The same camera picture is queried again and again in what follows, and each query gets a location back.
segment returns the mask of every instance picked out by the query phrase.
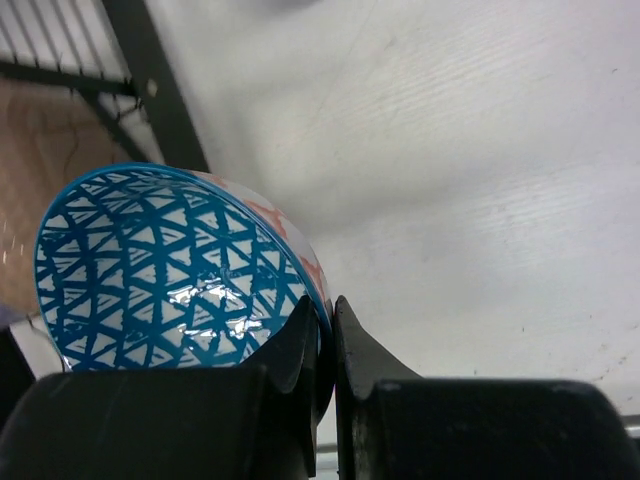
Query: blue patterned bowl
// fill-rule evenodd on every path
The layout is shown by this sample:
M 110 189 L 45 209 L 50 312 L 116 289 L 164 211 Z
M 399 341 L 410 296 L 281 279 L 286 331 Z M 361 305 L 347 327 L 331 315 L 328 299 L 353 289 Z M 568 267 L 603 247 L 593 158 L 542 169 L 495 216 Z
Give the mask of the blue patterned bowl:
M 324 299 L 269 225 L 169 167 L 112 166 L 70 184 L 40 227 L 35 277 L 73 371 L 237 365 L 305 294 L 330 337 Z

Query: ceramic bowl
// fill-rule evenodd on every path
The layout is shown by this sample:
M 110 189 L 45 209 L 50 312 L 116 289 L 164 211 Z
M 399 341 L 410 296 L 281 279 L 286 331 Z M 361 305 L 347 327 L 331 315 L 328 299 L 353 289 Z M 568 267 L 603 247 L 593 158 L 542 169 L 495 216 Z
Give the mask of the ceramic bowl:
M 329 348 L 331 301 L 308 242 L 212 175 L 94 170 L 54 200 L 34 254 L 40 309 L 73 371 L 237 365 L 305 294 Z

